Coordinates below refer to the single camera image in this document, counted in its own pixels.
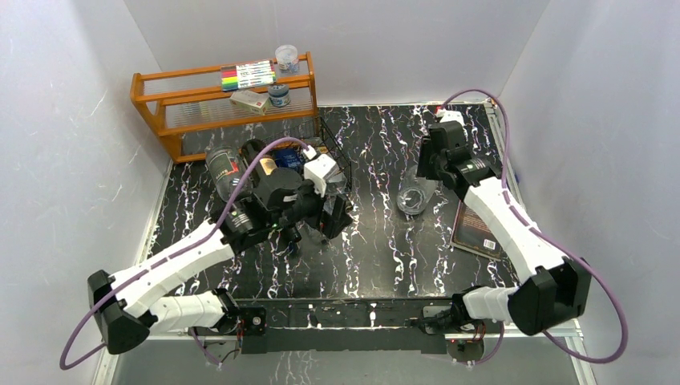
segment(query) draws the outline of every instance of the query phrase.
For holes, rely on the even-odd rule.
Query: white panel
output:
[[[89,383],[59,355],[87,276],[140,251],[168,158],[132,107],[157,71],[122,1],[0,2],[0,326],[4,383]],[[71,361],[99,344],[94,322]]]
[[[491,319],[510,323],[508,297],[517,291],[516,287],[480,287],[463,296],[465,309],[472,319]]]
[[[548,0],[126,0],[160,67],[311,51],[321,104],[500,92]]]
[[[206,291],[199,295],[163,297],[149,308],[158,321],[151,326],[151,334],[187,327],[213,327],[225,315],[222,302]]]
[[[629,347],[593,366],[601,385],[680,378],[678,20],[678,2],[553,0],[501,95],[532,218],[626,310]],[[618,345],[595,284],[581,325],[590,355]]]
[[[224,237],[224,234],[218,230],[202,245],[189,250],[179,257],[170,259],[156,268],[152,268],[160,261],[167,260],[176,251],[193,245],[200,239],[207,237],[214,228],[214,224],[204,221],[187,237],[175,242],[167,249],[139,265],[113,274],[115,280],[111,284],[111,288],[115,289],[142,270],[149,270],[140,280],[133,282],[116,295],[118,300],[125,300],[127,303],[125,311],[133,317],[140,317],[149,309],[151,304],[182,284],[182,282],[187,281],[212,265],[232,259],[234,255],[232,248],[229,245],[222,244],[221,239]]]
[[[500,179],[482,180],[480,186],[469,188],[465,195],[465,204],[482,218],[496,237],[508,254],[522,284],[536,274],[536,268],[539,266],[550,270],[562,265],[564,254],[529,231],[532,227],[536,229],[539,227],[532,223],[531,218],[509,192],[510,205],[505,203],[500,186]],[[528,221],[528,226],[523,225],[515,217],[510,211],[511,206]]]

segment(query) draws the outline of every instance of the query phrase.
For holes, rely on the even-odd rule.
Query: marker set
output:
[[[276,71],[271,60],[222,67],[221,73],[223,92],[266,86],[276,82]]]

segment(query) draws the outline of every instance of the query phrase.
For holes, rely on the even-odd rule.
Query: robotic arm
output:
[[[265,147],[259,140],[250,140],[241,149],[249,163],[257,162],[254,186],[238,195],[212,236],[224,206],[196,230],[147,261],[114,274],[100,270],[87,279],[93,307],[123,282],[146,272],[94,314],[109,353],[129,351],[152,333],[196,326],[227,334],[240,324],[244,335],[264,334],[265,309],[238,306],[226,290],[183,297],[165,294],[209,266],[233,259],[236,253],[266,241],[274,231],[285,232],[291,241],[299,241],[295,225],[305,221],[332,239],[352,222],[347,196],[327,194],[327,182],[339,173],[330,156],[317,154],[312,148],[304,150],[308,161],[303,179],[292,169],[272,165],[271,159],[257,161],[257,154]],[[172,257],[205,237],[208,239],[201,245]]]
[[[499,170],[468,151],[455,112],[440,115],[439,123],[423,137],[418,175],[441,180],[482,218],[508,254],[520,287],[472,287],[453,295],[450,310],[419,324],[428,325],[428,332],[442,333],[460,330],[474,320],[493,319],[514,322],[523,333],[534,335],[582,315],[590,274],[531,231],[537,229],[536,223],[521,219],[528,215],[502,188]]]

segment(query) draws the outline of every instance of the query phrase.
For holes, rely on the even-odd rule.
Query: wooden rack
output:
[[[255,115],[231,105],[229,97],[232,92],[223,92],[220,81],[221,68],[230,64],[148,75],[134,74],[130,99],[176,164],[204,160],[205,153],[183,153],[184,134],[318,116],[312,55],[306,52],[299,56],[299,60],[300,72],[296,74],[281,73],[275,66],[276,84],[288,84],[291,94],[292,90],[308,90],[308,93],[302,92],[303,96],[291,95],[289,105],[272,107],[266,115]],[[267,87],[250,88],[250,91],[266,93]]]

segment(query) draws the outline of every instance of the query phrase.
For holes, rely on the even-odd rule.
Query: book cover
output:
[[[455,212],[450,245],[495,261],[500,260],[503,254],[498,240],[482,218],[462,201]]]

